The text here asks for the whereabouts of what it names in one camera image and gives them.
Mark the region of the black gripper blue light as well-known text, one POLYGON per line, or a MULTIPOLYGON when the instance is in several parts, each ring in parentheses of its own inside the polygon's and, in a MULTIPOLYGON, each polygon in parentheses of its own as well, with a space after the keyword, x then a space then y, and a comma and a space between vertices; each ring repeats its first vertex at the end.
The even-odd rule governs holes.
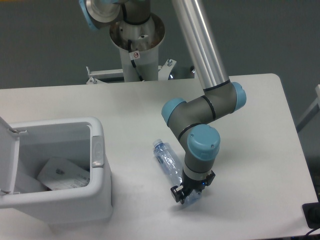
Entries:
POLYGON ((215 173, 210 170, 205 173, 195 173, 189 169, 182 170, 181 185, 175 185, 170 188, 174 200, 181 204, 185 203, 185 199, 192 191, 202 192, 206 186, 210 186, 215 178, 215 173))

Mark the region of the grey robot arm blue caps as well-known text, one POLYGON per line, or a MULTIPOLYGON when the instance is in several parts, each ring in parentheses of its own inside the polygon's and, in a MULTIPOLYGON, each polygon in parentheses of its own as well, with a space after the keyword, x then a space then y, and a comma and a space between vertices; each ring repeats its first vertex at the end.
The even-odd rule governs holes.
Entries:
MULTIPOLYGON (((165 26, 152 13, 149 0, 81 0, 79 5, 92 30, 109 27, 125 82, 159 80, 159 46, 165 26)), ((185 152, 181 182, 171 188, 175 201, 184 203, 192 192, 201 193, 215 178, 213 164, 221 138, 210 123, 242 108, 247 96, 226 73, 203 3, 174 0, 172 5, 203 89, 200 97, 191 101, 173 98, 161 110, 185 152)))

